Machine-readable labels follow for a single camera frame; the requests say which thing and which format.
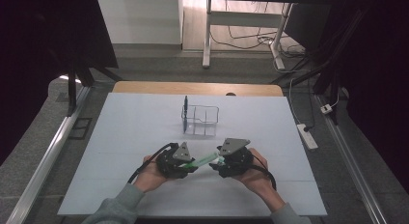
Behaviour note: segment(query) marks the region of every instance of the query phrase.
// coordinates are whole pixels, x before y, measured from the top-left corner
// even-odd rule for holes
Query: metal frame
[[[280,25],[278,26],[277,34],[274,41],[270,44],[271,53],[273,54],[274,61],[277,65],[277,70],[285,70],[286,67],[284,66],[283,59],[281,58],[280,51],[279,51],[279,44],[281,36],[284,32],[284,28],[286,27],[286,21],[288,20],[289,11],[291,10],[292,4],[287,4],[286,8],[284,9],[284,13],[282,14],[282,19]]]
[[[63,122],[61,123],[47,151],[42,157],[42,160],[37,167],[36,172],[28,182],[27,187],[25,188],[23,194],[17,202],[17,205],[14,207],[14,210],[10,215],[7,224],[17,224],[24,222],[31,207],[34,204],[34,201],[37,198],[37,195],[42,188],[43,183],[48,176],[48,173],[51,171],[55,160],[60,154],[60,151],[68,138],[69,131],[73,127],[75,120],[78,118],[78,115],[84,106],[84,100],[87,97],[89,90],[89,87],[83,87],[80,90],[74,112],[70,117],[65,117]]]
[[[315,96],[316,103],[318,107],[323,106],[326,104],[324,101],[323,96]],[[386,224],[388,223],[386,220],[383,211],[381,210],[376,197],[373,195],[372,189],[370,188],[369,184],[365,180],[365,177],[359,167],[353,153],[351,152],[348,143],[346,142],[340,128],[332,122],[331,118],[328,116],[324,116],[325,122],[333,135],[335,142],[337,143],[338,149],[342,156],[343,162],[346,165],[346,168],[351,175],[352,181],[354,181],[355,186],[358,189],[358,192],[361,194],[363,198],[363,202],[367,207],[368,214],[372,219],[373,223],[376,224]]]
[[[206,3],[206,25],[204,38],[204,58],[202,67],[208,69],[210,67],[210,26],[225,25],[225,26],[244,26],[244,27],[265,27],[277,28],[277,34],[274,41],[269,44],[271,52],[274,56],[274,61],[278,70],[284,70],[285,66],[280,56],[278,46],[280,38],[286,27],[286,21],[292,4],[287,4],[283,14],[250,14],[237,12],[212,12],[211,0]]]

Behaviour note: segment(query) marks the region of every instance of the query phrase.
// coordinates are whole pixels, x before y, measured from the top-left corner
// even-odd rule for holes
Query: white table
[[[110,94],[58,214],[91,214],[104,198],[115,197],[130,175],[170,142],[187,141],[200,158],[216,151],[227,137],[250,139],[268,160],[278,192],[300,215],[326,215],[314,175],[286,98],[189,96],[189,104],[220,108],[215,136],[186,135],[180,109],[184,96]],[[151,217],[261,217],[263,201],[209,166],[183,180],[167,182],[138,206]]]

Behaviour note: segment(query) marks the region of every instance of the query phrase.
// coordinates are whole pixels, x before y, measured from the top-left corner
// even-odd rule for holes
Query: person's arm
[[[127,183],[116,198],[105,199],[99,209],[82,224],[123,224],[135,223],[138,216],[136,207],[145,193],[159,187],[167,179],[160,174],[155,162],[152,162],[136,178],[134,184]]]
[[[268,169],[267,160],[255,149],[249,149],[254,159],[253,164]],[[262,172],[249,169],[243,175],[234,177],[242,182],[250,191],[256,193],[271,211],[271,218],[275,224],[311,224],[308,217],[298,216],[289,203],[281,198],[273,188],[271,180]]]

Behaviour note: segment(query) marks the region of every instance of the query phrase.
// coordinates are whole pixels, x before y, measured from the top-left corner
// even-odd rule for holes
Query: human hand
[[[249,151],[254,156],[254,165],[268,169],[267,160],[257,150],[250,148]],[[255,193],[260,193],[267,188],[272,188],[271,180],[267,175],[256,169],[249,169],[244,174],[233,178],[242,182],[250,191]]]
[[[250,148],[249,151],[254,156],[253,164],[268,170],[267,160],[257,150]],[[285,204],[284,200],[273,188],[271,180],[261,171],[249,169],[244,174],[233,178],[242,182],[250,191],[259,195],[272,212]]]
[[[144,157],[144,162],[150,159],[150,155]],[[139,173],[136,181],[133,185],[141,189],[143,192],[153,191],[158,188],[162,183],[169,181],[158,170],[156,165],[156,157],[152,160],[148,166]]]

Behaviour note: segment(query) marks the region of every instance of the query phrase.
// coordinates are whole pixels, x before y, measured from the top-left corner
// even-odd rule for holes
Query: clear acrylic box
[[[219,122],[219,107],[188,105],[186,113],[187,128],[185,134],[216,135]],[[184,123],[184,108],[181,108],[182,126]]]

